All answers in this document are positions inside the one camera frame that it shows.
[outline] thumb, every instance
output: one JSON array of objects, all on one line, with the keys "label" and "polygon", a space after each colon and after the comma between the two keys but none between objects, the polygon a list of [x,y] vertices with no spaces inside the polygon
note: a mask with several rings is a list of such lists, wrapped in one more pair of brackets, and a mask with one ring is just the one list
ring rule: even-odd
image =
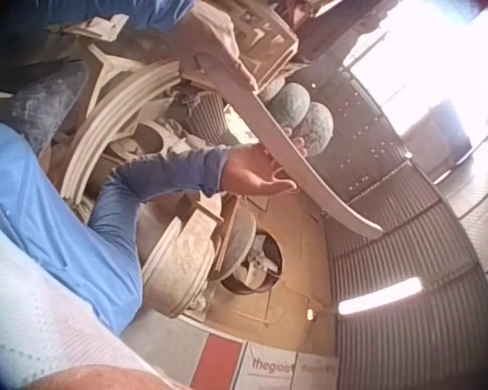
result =
[{"label": "thumb", "polygon": [[262,183],[257,195],[271,196],[279,193],[288,193],[295,189],[297,189],[297,185],[293,180],[275,180]]}]

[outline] wall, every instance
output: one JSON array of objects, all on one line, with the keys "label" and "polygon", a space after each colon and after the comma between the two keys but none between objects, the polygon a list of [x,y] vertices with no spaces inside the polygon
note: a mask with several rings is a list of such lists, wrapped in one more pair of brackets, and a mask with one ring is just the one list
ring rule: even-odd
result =
[{"label": "wall", "polygon": [[438,188],[466,229],[488,281],[488,137]]},{"label": "wall", "polygon": [[294,75],[335,119],[329,147],[311,162],[386,232],[368,241],[325,219],[333,304],[413,276],[425,285],[398,304],[338,319],[339,388],[485,388],[488,284],[477,252],[338,51]]},{"label": "wall", "polygon": [[142,311],[121,335],[157,371],[194,390],[334,390],[338,360],[248,343]]},{"label": "wall", "polygon": [[266,210],[252,203],[248,207],[257,218],[258,228],[279,244],[283,275],[271,292],[262,294],[237,296],[219,286],[205,324],[263,345],[333,355],[334,317],[307,321],[308,308],[331,307],[319,209],[301,194],[271,198]]}]

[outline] metal wall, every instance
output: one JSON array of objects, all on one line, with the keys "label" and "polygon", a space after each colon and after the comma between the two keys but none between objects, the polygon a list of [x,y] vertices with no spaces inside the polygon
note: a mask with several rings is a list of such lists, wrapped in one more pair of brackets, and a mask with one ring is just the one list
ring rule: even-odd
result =
[{"label": "metal wall", "polygon": [[488,137],[438,188],[468,233],[488,282]]},{"label": "metal wall", "polygon": [[[310,84],[310,74],[297,81]],[[335,69],[325,85],[332,88],[317,88],[312,99],[333,113],[335,136],[312,164],[386,231],[367,241],[325,220],[334,304],[413,276],[425,284],[407,300],[338,319],[339,388],[485,388],[488,283],[463,225],[405,159],[402,142],[361,84]]]}]

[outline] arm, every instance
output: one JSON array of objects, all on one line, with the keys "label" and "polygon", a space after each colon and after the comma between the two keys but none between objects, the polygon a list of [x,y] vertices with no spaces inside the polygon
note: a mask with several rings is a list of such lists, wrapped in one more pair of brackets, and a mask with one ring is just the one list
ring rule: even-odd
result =
[{"label": "arm", "polygon": [[137,212],[141,202],[178,189],[220,191],[228,158],[225,149],[192,151],[129,162],[118,167],[102,188],[89,227],[130,256],[136,253]]}]

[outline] sign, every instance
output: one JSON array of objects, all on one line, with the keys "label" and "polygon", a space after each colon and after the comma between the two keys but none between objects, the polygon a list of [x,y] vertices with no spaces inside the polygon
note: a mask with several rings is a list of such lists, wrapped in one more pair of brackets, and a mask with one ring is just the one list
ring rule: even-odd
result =
[{"label": "sign", "polygon": [[234,390],[290,390],[296,353],[249,343]]},{"label": "sign", "polygon": [[336,390],[338,358],[299,353],[292,390]]}]

